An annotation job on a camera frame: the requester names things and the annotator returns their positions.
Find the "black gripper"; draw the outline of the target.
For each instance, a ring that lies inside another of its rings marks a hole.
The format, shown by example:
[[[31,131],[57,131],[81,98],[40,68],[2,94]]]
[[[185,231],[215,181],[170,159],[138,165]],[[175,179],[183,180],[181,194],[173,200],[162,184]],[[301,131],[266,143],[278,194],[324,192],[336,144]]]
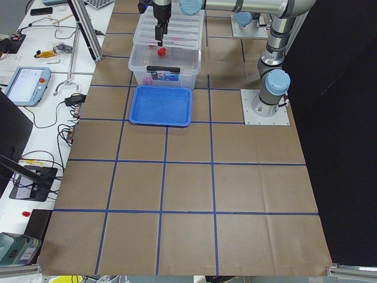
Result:
[[[171,0],[152,0],[153,15],[158,23],[155,26],[155,39],[159,47],[163,46],[163,34],[167,34],[168,22],[171,17]]]

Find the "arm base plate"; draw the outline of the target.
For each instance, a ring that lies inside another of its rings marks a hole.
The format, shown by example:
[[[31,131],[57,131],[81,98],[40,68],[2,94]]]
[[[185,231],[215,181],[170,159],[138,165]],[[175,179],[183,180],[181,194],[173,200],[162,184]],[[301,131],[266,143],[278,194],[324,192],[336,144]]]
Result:
[[[233,38],[240,39],[252,39],[252,40],[267,40],[268,34],[263,17],[259,20],[253,20],[246,26],[242,26],[237,23],[235,16],[230,17],[232,24],[232,36]]]
[[[260,90],[241,89],[244,124],[247,126],[290,126],[284,97],[274,105],[264,104],[259,97]]]

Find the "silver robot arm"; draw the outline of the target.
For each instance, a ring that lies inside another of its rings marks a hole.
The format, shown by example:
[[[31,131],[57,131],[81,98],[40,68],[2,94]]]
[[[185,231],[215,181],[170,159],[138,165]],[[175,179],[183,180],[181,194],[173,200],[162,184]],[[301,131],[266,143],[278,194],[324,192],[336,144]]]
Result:
[[[171,0],[140,0],[139,13],[143,14],[148,6],[153,7],[153,15],[157,20],[155,39],[159,47],[163,46],[163,36],[167,34],[168,23],[171,17]]]
[[[285,49],[296,17],[308,12],[315,1],[180,1],[180,8],[186,15],[195,15],[201,10],[273,14],[269,39],[261,54],[257,67],[262,86],[252,102],[253,111],[262,117],[271,117],[280,107],[280,99],[290,86],[288,73],[282,71]]]

